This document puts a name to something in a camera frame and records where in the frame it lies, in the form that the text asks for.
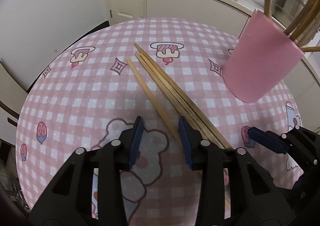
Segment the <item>white board with wood frame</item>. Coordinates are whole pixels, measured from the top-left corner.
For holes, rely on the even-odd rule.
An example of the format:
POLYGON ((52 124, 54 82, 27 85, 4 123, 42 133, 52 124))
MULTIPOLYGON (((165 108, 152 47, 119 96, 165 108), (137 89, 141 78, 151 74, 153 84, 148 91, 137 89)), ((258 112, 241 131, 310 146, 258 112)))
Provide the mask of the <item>white board with wood frame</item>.
POLYGON ((17 121, 28 94, 1 64, 1 140, 16 144, 17 121))

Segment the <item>white kitchen counter cabinet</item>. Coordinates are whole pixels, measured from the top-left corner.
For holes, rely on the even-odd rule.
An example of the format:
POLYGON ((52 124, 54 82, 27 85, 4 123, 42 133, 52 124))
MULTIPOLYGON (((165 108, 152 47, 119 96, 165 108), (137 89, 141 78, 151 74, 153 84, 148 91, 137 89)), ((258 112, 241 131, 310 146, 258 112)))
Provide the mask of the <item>white kitchen counter cabinet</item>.
MULTIPOLYGON (((173 17, 213 26, 240 37, 254 11, 249 0, 143 0, 143 17, 173 17)), ((319 130, 319 67, 314 54, 305 54, 284 81, 302 116, 304 127, 319 130)))

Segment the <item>pink cylindrical utensil holder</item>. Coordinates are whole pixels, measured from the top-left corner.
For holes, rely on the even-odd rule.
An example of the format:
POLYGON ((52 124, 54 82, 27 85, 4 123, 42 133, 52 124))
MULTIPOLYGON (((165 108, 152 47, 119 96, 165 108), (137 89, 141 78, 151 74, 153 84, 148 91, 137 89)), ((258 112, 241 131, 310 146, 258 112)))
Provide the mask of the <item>pink cylindrical utensil holder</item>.
POLYGON ((223 67, 231 93, 255 103, 304 57, 304 52, 263 12, 256 10, 223 67))

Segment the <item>pink checkered tablecloth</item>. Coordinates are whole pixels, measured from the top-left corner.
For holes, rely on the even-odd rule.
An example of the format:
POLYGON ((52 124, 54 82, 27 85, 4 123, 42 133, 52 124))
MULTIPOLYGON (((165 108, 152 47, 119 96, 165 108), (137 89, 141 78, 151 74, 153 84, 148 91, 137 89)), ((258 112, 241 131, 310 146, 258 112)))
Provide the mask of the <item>pink checkered tablecloth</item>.
POLYGON ((134 62, 173 124, 178 114, 135 57, 136 45, 186 92, 233 148, 245 147, 274 179, 291 188, 302 169, 247 137, 248 127, 285 133, 301 124, 295 100, 280 82, 247 104, 225 86, 222 67, 237 37, 177 18, 140 19, 84 37, 58 56, 29 93, 17 126, 18 178, 30 207, 78 147, 103 147, 144 120, 138 159, 121 174, 130 225, 194 225, 201 176, 185 163, 172 136, 137 82, 134 62))

